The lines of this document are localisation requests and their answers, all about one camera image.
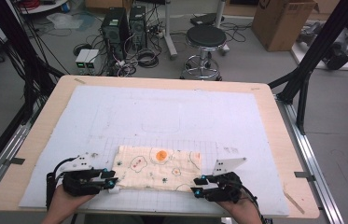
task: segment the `black cable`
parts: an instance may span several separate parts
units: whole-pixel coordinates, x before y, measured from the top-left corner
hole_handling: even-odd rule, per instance
[[[225,29],[225,33],[227,35],[229,35],[231,37],[231,39],[227,40],[227,42],[230,42],[231,40],[234,40],[236,42],[245,42],[246,41],[246,37],[242,34],[240,34],[239,32],[240,31],[245,31],[246,29],[252,27],[252,22],[248,23],[247,25],[237,25],[235,23],[232,23],[232,22],[224,22],[222,23],[220,26],[223,27],[223,28],[228,28],[228,29]],[[235,36],[236,35],[240,35],[242,39],[237,39]]]
[[[82,51],[83,49],[92,49],[92,46],[90,44],[78,44],[74,47],[72,52],[75,56],[78,56],[80,51]]]
[[[96,35],[95,36],[95,38],[92,40],[92,42],[90,43],[90,45],[94,48],[94,43],[95,43],[95,41],[98,39],[98,38],[102,38],[102,41],[104,41],[104,39],[103,39],[103,35],[102,35],[102,33],[101,33],[101,29],[99,30],[100,31],[100,34],[99,35]]]
[[[118,77],[130,77],[136,72],[136,67],[131,63],[124,64],[118,70]]]
[[[152,68],[159,65],[159,58],[154,53],[151,53],[151,52],[138,54],[137,60],[138,60],[139,66],[144,68]]]
[[[50,32],[53,31],[53,30],[49,30],[49,31],[44,32],[44,33],[42,33],[42,34],[43,34],[43,35],[55,35],[55,36],[69,36],[69,35],[72,34],[72,30],[71,30],[71,29],[61,29],[61,30],[67,30],[67,31],[69,31],[69,34],[67,34],[67,35],[55,35],[55,34],[51,34]]]
[[[77,213],[74,213],[72,215],[71,224],[75,224],[76,223],[76,219],[77,219]]]
[[[153,45],[153,48],[156,49],[159,53],[156,56],[159,56],[161,54],[162,48],[160,46],[160,38],[155,34],[150,34],[148,36],[150,43]]]
[[[158,11],[157,11],[157,8],[158,8],[159,6],[160,6],[160,5],[157,6],[157,4],[153,4],[153,8],[150,9],[150,10],[146,13],[146,14],[149,14],[149,13],[150,13],[149,17],[148,17],[147,20],[146,20],[146,23],[149,23],[149,22],[150,22],[150,19],[151,19],[151,17],[153,16],[154,13],[156,13],[156,15],[157,15],[157,22],[160,23],[160,21],[159,21],[159,13],[158,13]]]
[[[22,16],[22,11],[20,11],[20,9],[18,7],[15,7],[17,10],[15,10],[17,13],[20,13]],[[40,52],[42,53],[42,56],[45,60],[45,63],[47,65],[49,65],[49,61],[47,59],[47,56],[44,52],[44,48],[42,46],[42,44],[45,46],[45,48],[49,51],[49,53],[52,55],[52,57],[57,61],[57,63],[61,66],[61,68],[66,72],[66,74],[70,74],[70,72],[68,72],[68,70],[66,70],[66,68],[63,66],[63,64],[58,60],[58,58],[54,55],[54,53],[49,49],[49,47],[47,46],[47,44],[43,41],[43,39],[37,34],[37,32],[35,32],[35,26],[34,26],[34,23],[32,20],[28,20],[26,21],[26,24],[28,26],[28,28],[30,29],[31,33],[33,34],[34,36],[34,39],[35,39],[35,43],[37,44],[37,46],[39,47],[40,49]]]
[[[244,185],[242,185],[241,189],[245,191],[251,203],[256,207],[256,210],[258,210],[258,215],[260,216],[261,223],[266,224],[266,220],[264,219],[264,216],[261,215],[260,210],[258,209],[258,197],[254,196],[252,192]]]
[[[12,50],[10,46],[7,43],[5,43],[5,41],[1,37],[0,37],[0,46],[7,53],[7,57],[10,59],[11,63],[13,64],[15,70],[18,72],[20,77],[24,79],[24,73],[23,73],[23,70],[21,69],[23,67],[23,64],[19,56],[17,55],[17,53],[15,53],[15,51]]]
[[[60,163],[58,163],[58,165],[54,168],[54,174],[57,174],[58,168],[60,168],[60,166],[62,166],[64,163],[68,162],[68,161],[73,161],[75,158],[69,158],[66,160],[61,161]]]
[[[91,43],[89,42],[89,38],[92,37],[92,36],[95,36],[94,39],[92,39]],[[94,45],[94,42],[96,41],[96,39],[98,37],[101,37],[102,38],[102,34],[99,34],[99,35],[89,35],[86,37],[86,43],[90,44],[91,46]]]

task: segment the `metal stool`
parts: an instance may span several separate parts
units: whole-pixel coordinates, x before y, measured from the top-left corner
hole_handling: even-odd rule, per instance
[[[198,25],[188,30],[186,42],[198,49],[200,55],[188,58],[180,78],[184,79],[184,74],[189,74],[202,79],[216,76],[216,81],[221,81],[219,65],[212,59],[211,51],[223,48],[226,44],[225,33],[214,26]]]

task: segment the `white cloth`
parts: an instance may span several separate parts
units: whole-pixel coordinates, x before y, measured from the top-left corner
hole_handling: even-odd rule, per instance
[[[123,189],[191,191],[201,176],[200,152],[120,146],[113,170]]]

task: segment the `cable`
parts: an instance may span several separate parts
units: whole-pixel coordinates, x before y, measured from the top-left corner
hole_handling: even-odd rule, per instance
[[[118,70],[118,77],[130,77],[136,72],[136,67],[130,63],[126,63],[121,66]]]
[[[236,42],[245,42],[246,37],[242,34],[240,34],[240,31],[245,31],[246,29],[252,27],[252,22],[248,23],[247,25],[237,25],[232,22],[224,22],[220,24],[221,27],[227,28],[225,29],[225,33],[231,37],[231,39],[227,40],[227,42],[230,42],[231,40],[234,40]],[[242,39],[237,39],[235,36],[240,35]]]
[[[153,45],[153,48],[159,52],[159,53],[157,54],[157,56],[160,55],[160,54],[161,54],[161,50],[162,50],[162,48],[161,48],[161,46],[160,46],[160,38],[159,38],[155,33],[150,33],[150,35],[148,36],[148,38],[149,38],[150,43]]]
[[[20,11],[20,9],[18,7],[15,7],[15,10],[18,14],[21,14],[22,15],[22,11]],[[47,46],[47,44],[43,41],[43,39],[38,35],[38,33],[35,31],[35,26],[34,26],[34,23],[32,20],[28,20],[26,21],[26,25],[28,26],[29,30],[31,31],[34,39],[35,39],[35,43],[38,45],[39,49],[40,49],[40,52],[42,53],[42,56],[45,60],[45,63],[47,65],[49,65],[49,61],[46,57],[46,54],[44,52],[44,48],[42,46],[42,44],[44,45],[44,47],[49,51],[49,53],[51,54],[51,56],[57,61],[57,63],[61,66],[61,68],[66,72],[66,74],[70,74],[70,72],[68,72],[68,70],[66,70],[66,68],[63,66],[63,64],[58,60],[58,58],[54,55],[54,53],[49,49],[49,47]]]
[[[154,52],[138,53],[137,62],[144,68],[152,68],[159,65],[159,58]]]
[[[260,210],[258,209],[258,197],[254,196],[252,192],[242,185],[241,189],[244,191],[245,196],[250,200],[250,202],[256,207],[256,210],[258,211],[258,216],[260,217],[261,223],[266,224],[266,220],[264,219],[264,216],[261,215]]]
[[[77,219],[77,213],[74,213],[71,219],[71,224],[75,224]]]
[[[58,165],[56,165],[54,168],[54,174],[57,174],[58,168],[60,168],[60,166],[62,166],[64,163],[66,163],[68,161],[73,161],[74,159],[75,158],[69,158],[69,159],[63,160],[60,163],[58,163]]]
[[[92,49],[92,46],[90,44],[78,44],[73,49],[74,55],[78,56],[80,51],[82,51],[83,49]]]
[[[150,19],[151,17],[154,15],[154,13],[156,13],[156,19],[154,21],[157,21],[158,24],[160,24],[160,20],[159,20],[159,13],[157,11],[157,8],[159,7],[160,5],[157,6],[157,4],[153,4],[153,8],[150,9],[146,14],[150,14],[149,17],[147,18],[146,20],[146,24],[147,26],[149,26],[151,24],[150,22]]]
[[[62,30],[66,30],[66,31],[69,31],[69,34],[67,34],[67,35],[55,35],[55,34],[51,34],[50,32],[51,31],[53,31],[53,30],[49,30],[49,31],[46,31],[46,32],[44,32],[44,33],[42,33],[42,35],[55,35],[55,36],[69,36],[69,35],[71,35],[72,34],[72,30],[71,29],[61,29],[60,31],[62,31]]]

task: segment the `human hand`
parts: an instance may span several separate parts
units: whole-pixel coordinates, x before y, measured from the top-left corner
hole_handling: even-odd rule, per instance
[[[42,221],[42,224],[61,223],[70,217],[80,205],[92,199],[95,195],[86,195],[74,197],[63,190],[60,185],[54,191],[48,213]]]
[[[242,198],[237,203],[217,202],[217,204],[226,209],[238,224],[261,224],[258,210],[248,198]]]

